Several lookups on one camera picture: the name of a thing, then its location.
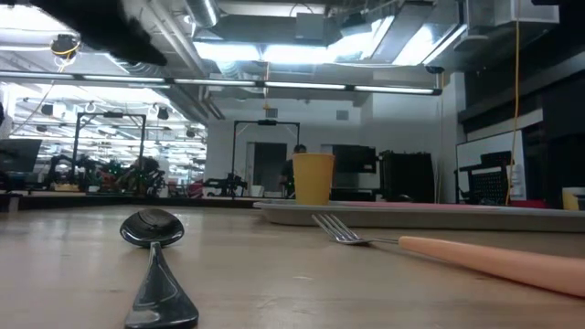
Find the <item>long linear ceiling light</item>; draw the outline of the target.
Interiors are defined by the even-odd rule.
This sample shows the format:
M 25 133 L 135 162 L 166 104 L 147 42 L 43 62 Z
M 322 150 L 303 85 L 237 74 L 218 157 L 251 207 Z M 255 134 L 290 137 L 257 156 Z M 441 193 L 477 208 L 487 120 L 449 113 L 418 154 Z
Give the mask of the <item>long linear ceiling light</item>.
M 154 86 L 204 86 L 204 87 L 238 87 L 238 88 L 261 88 L 261 89 L 296 89 L 296 90 L 327 90 L 363 93 L 387 93 L 406 94 L 422 96 L 439 96 L 441 89 L 411 88 L 402 86 L 374 86 L 374 85 L 353 85 L 338 83 L 313 83 L 313 82 L 289 82 L 289 81 L 265 81 L 265 80 L 213 80 L 200 78 L 159 78 L 159 77 L 135 77 L 135 76 L 114 76 L 94 75 L 77 73 L 53 73 L 40 71 L 15 71 L 0 70 L 0 79 L 3 80 L 48 80 L 75 84 L 81 82 L 89 83 L 112 83 L 112 84 L 137 84 L 145 85 L 147 88 Z

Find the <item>silver round ventilation duct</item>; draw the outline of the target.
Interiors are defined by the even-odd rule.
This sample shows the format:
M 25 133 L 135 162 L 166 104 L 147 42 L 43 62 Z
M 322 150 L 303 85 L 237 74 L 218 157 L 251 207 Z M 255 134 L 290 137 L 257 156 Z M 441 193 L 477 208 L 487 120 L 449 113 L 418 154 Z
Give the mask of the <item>silver round ventilation duct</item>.
M 220 19 L 220 9 L 216 0 L 185 0 L 188 14 L 197 27 L 211 28 Z

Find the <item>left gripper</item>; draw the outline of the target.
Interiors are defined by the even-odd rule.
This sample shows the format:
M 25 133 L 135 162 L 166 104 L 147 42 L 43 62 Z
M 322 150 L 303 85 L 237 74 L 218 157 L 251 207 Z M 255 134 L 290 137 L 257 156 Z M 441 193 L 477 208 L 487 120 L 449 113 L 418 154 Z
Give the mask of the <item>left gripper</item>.
M 30 0 L 59 22 L 93 41 L 96 48 L 131 63 L 165 66 L 167 58 L 121 0 Z

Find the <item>black spoon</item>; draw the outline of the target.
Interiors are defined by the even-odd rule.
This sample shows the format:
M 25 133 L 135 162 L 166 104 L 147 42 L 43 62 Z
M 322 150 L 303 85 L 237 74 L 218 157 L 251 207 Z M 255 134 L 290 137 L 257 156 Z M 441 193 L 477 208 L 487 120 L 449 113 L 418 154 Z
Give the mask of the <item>black spoon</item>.
M 139 210 L 123 221 L 122 238 L 149 250 L 145 277 L 124 320 L 124 329 L 194 329 L 199 311 L 170 270 L 163 248 L 185 234 L 181 221 L 159 208 Z

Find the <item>grey ceiling box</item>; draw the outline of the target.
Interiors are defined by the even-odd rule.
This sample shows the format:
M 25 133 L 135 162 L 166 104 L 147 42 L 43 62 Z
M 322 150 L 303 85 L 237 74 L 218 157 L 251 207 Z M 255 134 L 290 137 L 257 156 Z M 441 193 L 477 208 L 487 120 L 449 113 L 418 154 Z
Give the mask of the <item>grey ceiling box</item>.
M 297 13 L 295 41 L 304 44 L 323 44 L 325 19 L 322 14 Z

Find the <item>grey tray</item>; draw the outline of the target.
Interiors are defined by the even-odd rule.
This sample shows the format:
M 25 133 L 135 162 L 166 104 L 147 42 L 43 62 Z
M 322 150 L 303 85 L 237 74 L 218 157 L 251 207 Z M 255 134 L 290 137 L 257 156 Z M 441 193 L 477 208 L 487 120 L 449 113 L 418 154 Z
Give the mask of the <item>grey tray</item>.
M 406 228 L 585 233 L 585 211 L 526 207 L 444 209 L 349 207 L 329 202 L 303 206 L 293 200 L 256 202 L 268 221 L 289 226 L 313 226 L 314 214 L 334 215 L 350 228 Z

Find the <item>black computer monitor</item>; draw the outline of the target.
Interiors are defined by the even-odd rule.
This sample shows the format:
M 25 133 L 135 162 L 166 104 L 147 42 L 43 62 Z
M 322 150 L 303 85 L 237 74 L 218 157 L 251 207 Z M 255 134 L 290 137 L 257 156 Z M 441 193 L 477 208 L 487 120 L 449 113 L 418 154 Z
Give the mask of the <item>black computer monitor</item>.
M 34 170 L 41 140 L 0 140 L 0 171 L 29 173 Z

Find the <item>black wall screen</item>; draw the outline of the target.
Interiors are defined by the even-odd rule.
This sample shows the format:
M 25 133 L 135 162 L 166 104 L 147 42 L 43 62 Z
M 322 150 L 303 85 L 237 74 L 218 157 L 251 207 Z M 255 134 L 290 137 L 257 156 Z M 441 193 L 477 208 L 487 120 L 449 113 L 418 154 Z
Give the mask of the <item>black wall screen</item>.
M 335 171 L 346 174 L 375 174 L 378 157 L 376 149 L 362 145 L 333 146 Z

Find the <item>black cabinet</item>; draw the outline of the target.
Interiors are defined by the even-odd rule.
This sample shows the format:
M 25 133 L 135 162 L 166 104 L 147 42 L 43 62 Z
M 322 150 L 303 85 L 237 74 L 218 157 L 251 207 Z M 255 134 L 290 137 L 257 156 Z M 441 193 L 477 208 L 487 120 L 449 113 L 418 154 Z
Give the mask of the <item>black cabinet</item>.
M 435 202 L 435 178 L 431 154 L 394 153 L 380 156 L 380 193 L 389 202 Z

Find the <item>whiteboard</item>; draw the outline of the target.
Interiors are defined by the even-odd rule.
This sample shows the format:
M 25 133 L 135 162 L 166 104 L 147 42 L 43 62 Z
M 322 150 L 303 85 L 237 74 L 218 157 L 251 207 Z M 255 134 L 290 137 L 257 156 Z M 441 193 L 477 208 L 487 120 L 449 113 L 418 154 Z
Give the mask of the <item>whiteboard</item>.
M 481 154 L 510 151 L 512 164 L 507 167 L 508 196 L 511 200 L 527 200 L 526 166 L 521 132 L 499 133 L 456 146 L 456 169 L 480 163 Z M 460 186 L 468 190 L 467 174 L 460 173 Z

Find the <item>black rig frame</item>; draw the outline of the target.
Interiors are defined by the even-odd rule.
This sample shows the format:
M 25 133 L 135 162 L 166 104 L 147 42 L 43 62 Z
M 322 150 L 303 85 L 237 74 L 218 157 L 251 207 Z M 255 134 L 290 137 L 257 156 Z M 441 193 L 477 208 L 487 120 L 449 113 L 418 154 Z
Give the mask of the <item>black rig frame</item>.
M 280 172 L 300 143 L 300 128 L 274 119 L 235 121 L 229 174 L 240 177 L 240 186 L 231 195 L 259 197 L 258 186 L 264 186 L 267 198 L 285 198 Z
M 124 117 L 128 117 L 128 118 L 140 118 L 142 120 L 142 123 L 138 125 L 138 127 L 140 128 L 140 132 L 141 132 L 141 139 L 140 139 L 140 144 L 139 144 L 140 149 L 139 149 L 138 159 L 139 159 L 139 165 L 142 164 L 143 156 L 144 156 L 144 142 L 145 142 L 145 136 L 146 136 L 146 123 L 147 123 L 147 116 L 145 114 L 123 113 L 123 112 L 119 112 L 119 111 L 106 111 L 106 112 L 101 112 L 101 113 L 86 112 L 86 111 L 78 112 L 76 125 L 75 125 L 74 140 L 73 140 L 73 151 L 72 151 L 72 156 L 71 156 L 71 161 L 70 161 L 71 170 L 69 171 L 69 176 L 68 176 L 69 180 L 73 180 L 75 178 L 75 175 L 76 175 L 77 155 L 78 155 L 78 148 L 79 148 L 79 141 L 80 141 L 80 131 L 87 124 L 89 124 L 95 117 L 98 117 L 98 116 L 101 116 L 104 118 L 110 118 L 110 119 L 123 119 Z

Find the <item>fork with peach handle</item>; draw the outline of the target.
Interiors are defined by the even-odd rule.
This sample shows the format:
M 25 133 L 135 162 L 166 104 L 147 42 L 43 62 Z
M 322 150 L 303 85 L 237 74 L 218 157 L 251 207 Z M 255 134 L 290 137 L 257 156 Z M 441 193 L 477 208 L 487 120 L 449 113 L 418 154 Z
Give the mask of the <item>fork with peach handle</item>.
M 314 214 L 312 219 L 339 244 L 356 246 L 377 242 L 395 244 L 401 249 L 474 271 L 585 298 L 585 259 L 411 236 L 401 236 L 398 239 L 363 239 L 334 215 Z

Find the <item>yellow cup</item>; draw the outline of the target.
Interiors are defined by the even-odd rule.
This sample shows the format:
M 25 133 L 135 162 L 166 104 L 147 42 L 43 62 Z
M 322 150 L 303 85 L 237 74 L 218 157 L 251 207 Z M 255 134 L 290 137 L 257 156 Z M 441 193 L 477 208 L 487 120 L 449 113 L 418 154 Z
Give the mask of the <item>yellow cup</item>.
M 329 203 L 335 157 L 332 154 L 295 154 L 292 157 L 295 199 L 298 205 Z

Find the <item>black perforated cart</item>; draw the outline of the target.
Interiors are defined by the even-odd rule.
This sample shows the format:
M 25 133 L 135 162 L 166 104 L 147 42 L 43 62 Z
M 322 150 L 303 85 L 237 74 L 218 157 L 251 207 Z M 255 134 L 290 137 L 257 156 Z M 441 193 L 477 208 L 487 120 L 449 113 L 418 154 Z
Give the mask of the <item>black perforated cart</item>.
M 468 205 L 504 205 L 508 196 L 507 167 L 512 164 L 511 157 L 510 151 L 481 154 L 479 164 L 455 169 L 456 201 Z M 467 191 L 461 189 L 460 173 L 467 174 Z

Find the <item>person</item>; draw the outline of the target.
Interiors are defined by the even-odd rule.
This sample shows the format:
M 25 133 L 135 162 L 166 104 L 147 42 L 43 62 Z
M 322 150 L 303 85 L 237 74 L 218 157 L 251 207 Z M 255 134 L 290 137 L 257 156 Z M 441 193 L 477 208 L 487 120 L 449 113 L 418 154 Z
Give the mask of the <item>person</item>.
M 293 148 L 293 155 L 303 154 L 307 152 L 307 148 L 303 144 L 297 144 Z M 283 187 L 283 195 L 285 198 L 294 197 L 294 179 L 293 179 L 293 159 L 288 159 L 282 167 L 280 172 L 280 185 Z

